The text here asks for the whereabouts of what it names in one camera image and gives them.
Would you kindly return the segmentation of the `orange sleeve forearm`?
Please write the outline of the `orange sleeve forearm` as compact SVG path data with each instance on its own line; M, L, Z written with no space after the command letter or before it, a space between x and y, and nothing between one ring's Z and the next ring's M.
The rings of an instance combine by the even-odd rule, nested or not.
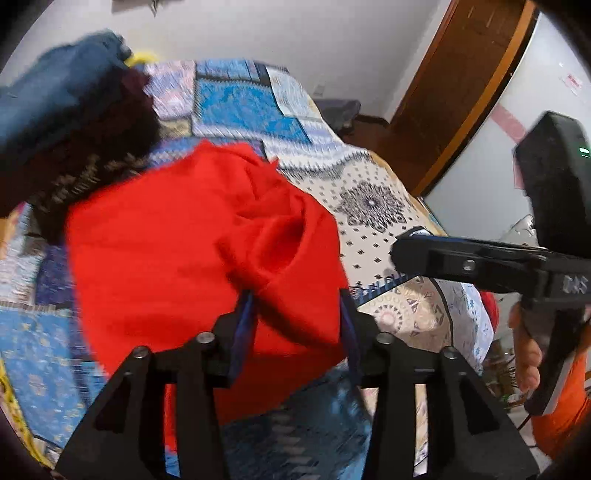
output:
M590 399L584 388L587 354L580 354L572 364L555 410L531 420L539 450L551 460L558 460L590 412Z

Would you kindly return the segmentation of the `person's right hand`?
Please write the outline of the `person's right hand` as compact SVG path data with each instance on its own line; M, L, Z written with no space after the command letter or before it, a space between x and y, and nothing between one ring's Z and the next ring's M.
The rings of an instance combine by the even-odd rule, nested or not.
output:
M528 393L540 384L539 367L543 354L538 343L526 331L521 314L521 305L514 304L510 311L508 325L513 332L517 384L523 393Z

